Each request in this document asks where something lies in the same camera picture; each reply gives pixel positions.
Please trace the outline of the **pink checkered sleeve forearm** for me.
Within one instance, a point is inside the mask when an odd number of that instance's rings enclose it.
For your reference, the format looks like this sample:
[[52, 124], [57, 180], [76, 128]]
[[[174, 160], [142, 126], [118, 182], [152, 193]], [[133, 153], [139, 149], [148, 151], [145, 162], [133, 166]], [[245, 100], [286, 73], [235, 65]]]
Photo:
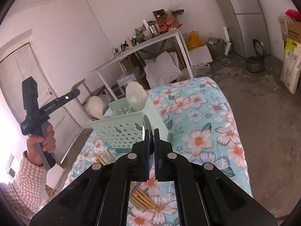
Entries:
[[1, 183], [5, 198], [25, 225], [29, 225], [31, 218], [43, 205], [46, 176], [47, 171], [29, 161], [25, 151], [14, 180]]

